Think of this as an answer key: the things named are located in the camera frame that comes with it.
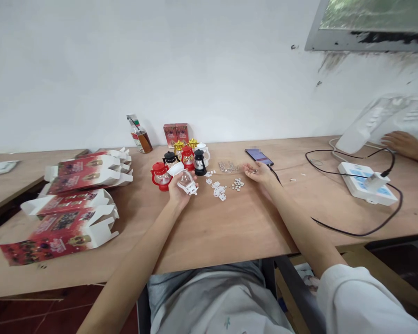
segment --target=window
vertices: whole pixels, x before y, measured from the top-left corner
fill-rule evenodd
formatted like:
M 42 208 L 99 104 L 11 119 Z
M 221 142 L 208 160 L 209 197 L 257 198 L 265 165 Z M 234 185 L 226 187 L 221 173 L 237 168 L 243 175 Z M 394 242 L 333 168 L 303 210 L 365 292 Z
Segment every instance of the window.
M 305 50 L 418 52 L 418 0 L 320 0 Z

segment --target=window frame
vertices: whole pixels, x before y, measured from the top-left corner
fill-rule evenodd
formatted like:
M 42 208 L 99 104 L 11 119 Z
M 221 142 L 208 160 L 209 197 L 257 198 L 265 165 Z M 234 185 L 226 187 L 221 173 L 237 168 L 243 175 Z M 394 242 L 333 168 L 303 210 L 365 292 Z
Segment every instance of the window frame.
M 305 51 L 418 52 L 418 33 L 320 29 L 329 2 L 320 0 Z

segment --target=lantern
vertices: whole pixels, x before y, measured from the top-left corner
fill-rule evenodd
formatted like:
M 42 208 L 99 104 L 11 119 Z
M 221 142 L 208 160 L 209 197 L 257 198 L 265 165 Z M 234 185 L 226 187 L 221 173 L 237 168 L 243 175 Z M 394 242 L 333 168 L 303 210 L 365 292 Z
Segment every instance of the lantern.
M 183 152 L 184 143 L 181 140 L 178 140 L 174 146 L 175 150 L 173 152 L 178 156 L 178 161 L 181 161 L 181 153 Z
M 204 165 L 203 151 L 198 149 L 195 151 L 194 159 L 195 175 L 203 176 L 207 173 L 206 166 Z
M 198 142 L 192 138 L 191 140 L 189 140 L 188 145 L 192 148 L 192 151 L 195 151 L 196 146 L 198 145 Z
M 179 163 L 180 160 L 178 159 L 178 155 L 174 155 L 172 152 L 167 152 L 164 154 L 163 162 L 170 168 L 173 165 Z
M 161 191 L 169 191 L 169 183 L 172 181 L 172 178 L 169 173 L 167 173 L 169 167 L 165 166 L 162 162 L 157 162 L 153 165 L 152 173 L 152 182 L 159 186 Z
M 207 167 L 209 165 L 209 159 L 210 159 L 209 148 L 206 146 L 205 143 L 199 143 L 196 147 L 197 149 L 200 149 L 203 151 L 204 165 Z
M 195 169 L 194 167 L 194 152 L 192 151 L 192 148 L 189 146 L 183 147 L 183 153 L 181 154 L 181 162 L 184 164 L 184 168 L 186 168 L 188 171 L 193 171 Z
M 191 173 L 184 169 L 184 164 L 182 162 L 177 163 L 169 168 L 167 171 L 170 175 L 176 177 L 176 175 L 183 172 L 182 176 L 178 180 L 178 186 L 183 189 L 188 195 L 196 195 L 198 190 L 194 178 Z

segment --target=chair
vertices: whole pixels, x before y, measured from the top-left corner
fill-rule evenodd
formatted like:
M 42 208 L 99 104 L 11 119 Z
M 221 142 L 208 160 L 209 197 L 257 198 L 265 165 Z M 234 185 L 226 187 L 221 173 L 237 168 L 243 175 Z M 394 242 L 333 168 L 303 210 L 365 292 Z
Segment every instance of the chair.
M 265 286 L 277 299 L 277 287 L 274 270 L 277 266 L 282 273 L 294 301 L 313 334 L 326 333 L 325 317 L 317 306 L 316 298 L 300 278 L 297 270 L 287 256 L 268 257 L 262 260 L 262 272 L 265 276 Z M 137 303 L 138 333 L 150 334 L 150 307 L 147 286 L 144 287 Z

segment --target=smartphone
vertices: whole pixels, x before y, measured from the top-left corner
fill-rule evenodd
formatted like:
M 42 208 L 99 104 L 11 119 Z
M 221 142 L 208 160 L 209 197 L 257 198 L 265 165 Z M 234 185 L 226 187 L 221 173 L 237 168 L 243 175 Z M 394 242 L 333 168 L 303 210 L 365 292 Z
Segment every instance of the smartphone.
M 254 161 L 260 161 L 265 165 L 272 166 L 274 163 L 266 155 L 264 155 L 258 148 L 247 148 L 245 152 L 249 154 Z

